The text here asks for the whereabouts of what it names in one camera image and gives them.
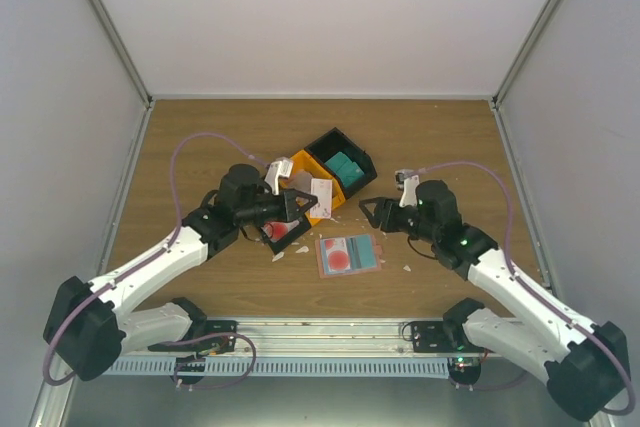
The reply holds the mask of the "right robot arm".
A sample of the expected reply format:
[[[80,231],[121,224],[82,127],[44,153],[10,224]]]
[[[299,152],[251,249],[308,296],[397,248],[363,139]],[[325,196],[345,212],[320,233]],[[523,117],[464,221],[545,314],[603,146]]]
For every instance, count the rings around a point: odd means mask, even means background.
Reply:
[[[624,332],[579,314],[515,266],[505,246],[463,221],[445,182],[407,178],[400,198],[365,199],[359,208],[375,229],[430,243],[440,265],[515,316],[507,321],[473,299],[459,302],[443,318],[443,340],[451,350],[473,345],[498,354],[544,384],[553,401],[581,422],[599,412],[613,414],[608,405],[621,392],[628,404],[617,415],[634,410]]]

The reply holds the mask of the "pink leather card holder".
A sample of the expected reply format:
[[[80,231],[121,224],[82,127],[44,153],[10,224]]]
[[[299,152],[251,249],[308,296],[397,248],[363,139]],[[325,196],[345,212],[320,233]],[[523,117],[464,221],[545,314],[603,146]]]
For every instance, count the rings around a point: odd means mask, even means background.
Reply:
[[[364,273],[380,271],[382,269],[382,261],[381,261],[381,255],[383,253],[382,246],[376,241],[375,237],[372,236],[372,235],[370,235],[370,236],[372,238],[372,241],[374,242],[374,249],[375,249],[376,260],[377,260],[377,267],[374,268],[374,269],[369,269],[369,270],[362,270],[362,269],[358,268],[357,257],[356,257],[356,254],[354,252],[354,238],[357,237],[357,236],[360,236],[360,235],[344,236],[344,238],[347,240],[348,251],[349,251],[350,262],[351,262],[351,269],[349,271],[347,271],[347,272],[339,273],[339,274],[333,274],[333,275],[327,274],[324,271],[324,268],[323,268],[323,255],[322,255],[322,243],[326,239],[331,239],[331,238],[324,238],[324,239],[317,240],[315,242],[316,261],[317,261],[317,265],[318,265],[318,273],[319,273],[319,276],[321,278],[335,278],[335,277],[340,277],[340,276],[350,276],[350,275],[364,274]]]

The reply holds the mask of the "red circle credit card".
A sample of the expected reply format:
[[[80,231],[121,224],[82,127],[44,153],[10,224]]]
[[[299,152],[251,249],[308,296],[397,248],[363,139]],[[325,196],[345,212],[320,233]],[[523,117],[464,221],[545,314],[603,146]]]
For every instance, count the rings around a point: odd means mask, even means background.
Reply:
[[[327,274],[339,274],[351,269],[347,240],[344,237],[326,239],[322,243],[323,268]]]

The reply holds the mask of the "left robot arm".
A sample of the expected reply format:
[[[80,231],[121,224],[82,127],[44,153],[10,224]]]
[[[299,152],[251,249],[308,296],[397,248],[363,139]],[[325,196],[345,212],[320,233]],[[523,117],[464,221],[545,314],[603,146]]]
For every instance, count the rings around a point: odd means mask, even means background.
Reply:
[[[282,188],[291,161],[273,162],[265,174],[248,164],[235,164],[218,188],[208,192],[158,244],[124,265],[84,282],[73,276],[57,290],[43,338],[48,345],[44,380],[55,379],[51,363],[59,357],[72,376],[93,380],[123,354],[154,345],[193,351],[206,338],[206,315],[192,302],[178,298],[154,309],[139,305],[176,277],[198,267],[233,244],[248,225],[289,223],[315,207],[315,195]]]

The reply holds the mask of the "teal credit card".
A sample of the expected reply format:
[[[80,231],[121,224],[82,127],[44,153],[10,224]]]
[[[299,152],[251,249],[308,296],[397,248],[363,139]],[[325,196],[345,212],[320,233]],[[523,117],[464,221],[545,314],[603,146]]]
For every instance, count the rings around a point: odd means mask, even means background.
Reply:
[[[370,235],[360,235],[354,238],[354,252],[359,269],[369,270],[377,267],[374,242]]]

